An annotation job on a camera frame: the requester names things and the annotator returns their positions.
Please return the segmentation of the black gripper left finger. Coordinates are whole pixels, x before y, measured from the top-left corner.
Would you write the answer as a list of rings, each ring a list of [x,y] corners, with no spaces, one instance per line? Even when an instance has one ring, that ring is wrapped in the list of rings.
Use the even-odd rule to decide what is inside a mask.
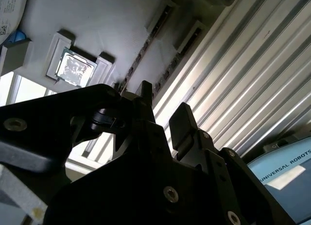
[[[103,133],[115,136],[112,161],[138,154],[153,166],[172,163],[152,95],[146,81],[128,96],[99,84],[3,106],[1,191],[25,212],[46,212],[53,197],[73,183],[65,173],[72,149]]]

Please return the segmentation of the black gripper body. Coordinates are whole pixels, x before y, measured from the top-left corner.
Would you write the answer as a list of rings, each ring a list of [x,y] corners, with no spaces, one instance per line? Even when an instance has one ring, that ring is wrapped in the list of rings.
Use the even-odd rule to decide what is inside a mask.
[[[153,166],[125,154],[65,186],[46,225],[214,225],[216,211],[201,171],[173,160]]]

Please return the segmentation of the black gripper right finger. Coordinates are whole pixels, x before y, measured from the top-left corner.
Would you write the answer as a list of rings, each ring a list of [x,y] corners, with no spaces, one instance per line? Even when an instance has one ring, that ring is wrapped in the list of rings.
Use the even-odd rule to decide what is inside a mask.
[[[239,155],[217,150],[200,129],[190,106],[181,103],[169,120],[176,162],[189,191],[180,192],[190,225],[292,225],[294,220]]]

